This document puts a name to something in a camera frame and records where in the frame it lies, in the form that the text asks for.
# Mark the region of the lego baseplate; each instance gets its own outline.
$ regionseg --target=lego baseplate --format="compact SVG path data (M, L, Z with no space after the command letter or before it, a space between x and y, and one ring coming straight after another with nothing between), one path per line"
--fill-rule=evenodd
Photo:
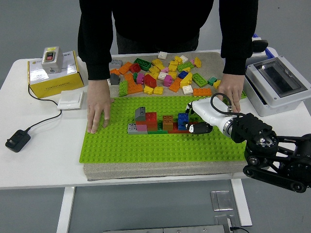
M195 162L243 161L245 143L236 144L217 127L208 134L128 134L127 126L135 122L135 110L145 106L146 112L163 115L184 113L189 102L199 97L130 97L115 98L111 105L110 123L99 127L95 134L86 131L80 163L142 163L142 162ZM189 121L202 121L190 115Z

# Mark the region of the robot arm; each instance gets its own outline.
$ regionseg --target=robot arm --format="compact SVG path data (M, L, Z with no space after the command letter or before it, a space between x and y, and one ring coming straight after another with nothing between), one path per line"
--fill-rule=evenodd
M223 94L216 93L212 97L189 103L186 113L191 110L191 113L199 115L209 132L213 126L217 126L235 143L246 141L244 156L248 165L243 169L246 176L294 192L305 192L311 186L311 134L302 137L277 136L271 126L251 113L231 112L230 106L214 98L217 95ZM195 127L193 125L191 133L200 132ZM295 150L283 148L278 145L279 142L294 143ZM278 152L286 156L277 156Z

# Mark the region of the hand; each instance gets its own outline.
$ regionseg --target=hand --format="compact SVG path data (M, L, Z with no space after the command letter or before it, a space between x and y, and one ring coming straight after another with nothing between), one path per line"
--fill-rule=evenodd
M103 127L107 127L110 120L110 105L114 100L110 98L107 80L89 80L87 88L87 132L96 133L101 114L104 112Z
M217 88L217 91L225 94L231 100L232 111L239 113L241 111L240 99L243 91L244 75L224 74Z

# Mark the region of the cardboard box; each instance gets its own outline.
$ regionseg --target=cardboard box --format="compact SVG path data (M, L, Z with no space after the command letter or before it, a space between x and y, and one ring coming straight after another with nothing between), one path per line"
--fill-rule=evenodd
M63 53L63 70L47 74L42 68L42 58L28 61L28 84L38 98L60 94L84 86L75 51Z

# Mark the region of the gray device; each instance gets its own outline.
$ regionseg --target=gray device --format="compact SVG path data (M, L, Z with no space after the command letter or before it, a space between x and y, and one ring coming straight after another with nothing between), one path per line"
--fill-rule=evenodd
M64 55L59 46L47 47L42 56L42 68L47 74L62 72Z
M244 91L261 117L295 109L311 84L283 56L247 66Z

